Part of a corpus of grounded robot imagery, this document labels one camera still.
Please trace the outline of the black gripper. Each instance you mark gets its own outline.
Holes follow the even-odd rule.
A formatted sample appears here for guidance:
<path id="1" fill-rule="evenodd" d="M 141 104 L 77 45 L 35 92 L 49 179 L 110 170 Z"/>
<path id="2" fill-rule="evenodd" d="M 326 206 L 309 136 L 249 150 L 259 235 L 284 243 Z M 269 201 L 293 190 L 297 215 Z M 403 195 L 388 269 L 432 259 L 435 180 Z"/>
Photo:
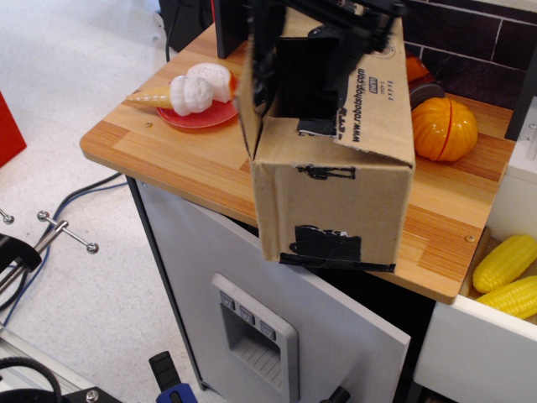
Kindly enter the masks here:
<path id="1" fill-rule="evenodd" d="M 402 1 L 359 1 L 355 14 L 337 1 L 252 1 L 249 29 L 253 37 L 253 105 L 256 113 L 272 107 L 278 86 L 276 44 L 285 26 L 286 11 L 293 8 L 340 33 L 309 36 L 322 56 L 319 95 L 337 108 L 345 105 L 348 80 L 364 54 L 384 49 L 397 18 L 406 14 Z"/>

